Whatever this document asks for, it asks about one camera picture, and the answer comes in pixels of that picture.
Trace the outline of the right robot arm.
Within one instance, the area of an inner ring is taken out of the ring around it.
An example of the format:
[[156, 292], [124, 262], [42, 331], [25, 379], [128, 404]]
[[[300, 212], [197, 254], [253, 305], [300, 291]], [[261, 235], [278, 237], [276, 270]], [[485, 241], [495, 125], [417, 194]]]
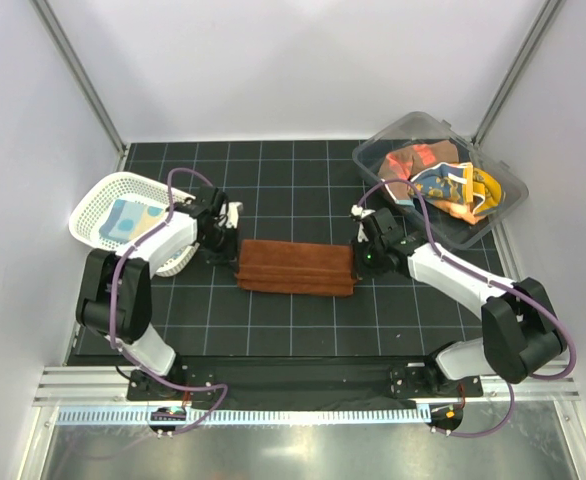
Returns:
[[555, 316], [543, 285], [496, 276], [419, 235], [406, 236], [388, 209], [355, 205], [358, 224], [352, 241], [360, 277], [399, 274], [426, 284], [456, 301], [481, 322], [481, 335], [440, 347], [423, 372], [425, 388], [446, 396], [461, 379], [495, 374], [517, 384], [540, 378], [540, 368], [573, 344]]

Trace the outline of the blue polka dot towel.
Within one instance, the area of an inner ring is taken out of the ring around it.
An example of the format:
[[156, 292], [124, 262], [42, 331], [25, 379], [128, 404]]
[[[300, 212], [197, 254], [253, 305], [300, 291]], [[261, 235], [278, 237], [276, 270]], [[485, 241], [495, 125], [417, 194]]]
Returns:
[[164, 214], [163, 208], [117, 199], [99, 228], [99, 234], [106, 240], [128, 243], [152, 229], [163, 219]]

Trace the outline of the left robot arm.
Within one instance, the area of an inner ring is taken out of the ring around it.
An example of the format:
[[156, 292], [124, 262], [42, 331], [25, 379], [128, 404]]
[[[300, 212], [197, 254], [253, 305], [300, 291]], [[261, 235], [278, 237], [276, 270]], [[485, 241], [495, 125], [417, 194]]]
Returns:
[[163, 400], [181, 395], [185, 377], [179, 355], [152, 325], [152, 279], [190, 247], [203, 250], [211, 263], [236, 267], [242, 210], [240, 202], [213, 186], [163, 208], [117, 201], [106, 227], [125, 243], [114, 251], [95, 248], [86, 259], [77, 323], [143, 368], [150, 389]]

